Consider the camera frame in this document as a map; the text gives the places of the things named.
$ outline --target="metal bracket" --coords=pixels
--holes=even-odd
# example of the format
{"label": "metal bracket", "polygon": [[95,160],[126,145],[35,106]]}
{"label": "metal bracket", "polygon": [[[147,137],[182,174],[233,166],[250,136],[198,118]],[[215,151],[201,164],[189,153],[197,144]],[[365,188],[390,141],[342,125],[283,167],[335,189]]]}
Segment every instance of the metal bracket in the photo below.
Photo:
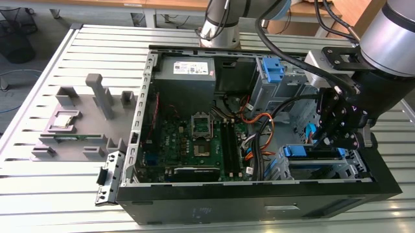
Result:
{"label": "metal bracket", "polygon": [[126,154],[121,151],[109,154],[106,165],[102,166],[97,183],[101,185],[95,205],[118,205],[117,193],[122,178]]}

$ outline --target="sticker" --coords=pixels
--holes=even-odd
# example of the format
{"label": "sticker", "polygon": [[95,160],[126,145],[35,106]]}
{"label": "sticker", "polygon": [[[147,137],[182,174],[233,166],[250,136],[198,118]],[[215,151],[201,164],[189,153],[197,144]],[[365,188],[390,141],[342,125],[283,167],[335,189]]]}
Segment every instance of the sticker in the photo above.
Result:
{"label": "sticker", "polygon": [[253,175],[254,174],[254,168],[253,167],[247,167],[247,174]]}
{"label": "sticker", "polygon": [[209,74],[207,62],[175,62],[174,74]]}
{"label": "sticker", "polygon": [[131,3],[125,3],[125,6],[137,6],[137,7],[142,7],[142,4],[131,4]]}
{"label": "sticker", "polygon": [[266,211],[270,210],[299,210],[299,207],[297,205],[269,205]]}
{"label": "sticker", "polygon": [[253,111],[254,106],[253,106],[253,105],[250,105],[250,103],[247,103],[246,107],[247,107],[247,108]]}

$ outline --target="wire mesh trash bin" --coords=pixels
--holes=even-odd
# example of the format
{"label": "wire mesh trash bin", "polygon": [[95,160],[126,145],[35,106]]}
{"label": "wire mesh trash bin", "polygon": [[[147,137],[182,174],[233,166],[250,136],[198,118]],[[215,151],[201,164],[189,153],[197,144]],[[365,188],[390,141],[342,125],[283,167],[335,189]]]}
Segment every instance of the wire mesh trash bin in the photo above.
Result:
{"label": "wire mesh trash bin", "polygon": [[26,63],[35,57],[35,50],[15,21],[0,21],[0,53],[11,63]]}
{"label": "wire mesh trash bin", "polygon": [[38,32],[38,25],[33,17],[33,9],[30,8],[15,8],[15,9],[0,9],[0,13],[7,21],[14,21],[21,24],[22,31],[30,35]]}

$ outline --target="screw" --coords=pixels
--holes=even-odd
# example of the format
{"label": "screw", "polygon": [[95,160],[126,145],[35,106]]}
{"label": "screw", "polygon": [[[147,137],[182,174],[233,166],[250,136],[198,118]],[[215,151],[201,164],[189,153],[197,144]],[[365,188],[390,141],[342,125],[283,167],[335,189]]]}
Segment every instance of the screw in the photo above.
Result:
{"label": "screw", "polygon": [[339,95],[343,94],[343,91],[338,86],[335,86],[334,88],[335,88],[335,91],[338,92]]}

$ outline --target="green motherboard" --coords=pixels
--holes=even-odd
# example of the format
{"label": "green motherboard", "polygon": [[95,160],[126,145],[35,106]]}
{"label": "green motherboard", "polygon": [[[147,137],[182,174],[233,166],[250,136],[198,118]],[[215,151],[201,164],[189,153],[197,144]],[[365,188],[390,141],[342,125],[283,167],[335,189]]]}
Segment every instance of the green motherboard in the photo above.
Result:
{"label": "green motherboard", "polygon": [[[165,121],[162,123],[161,150],[158,153],[146,155],[150,182],[169,182],[166,173],[169,169],[175,167],[219,168],[221,178],[218,181],[249,180],[242,170],[239,173],[226,173],[222,124],[223,121],[213,121],[211,124],[207,124],[207,122],[195,124],[195,131],[206,132],[209,130],[207,125],[210,125],[211,131],[209,139],[197,139],[193,138],[191,120]],[[241,146],[242,137],[247,133],[247,127],[243,123],[233,123],[231,125],[235,132],[233,138],[237,140],[237,145]],[[235,148],[235,151],[238,152],[238,167],[243,167],[241,149]]]}

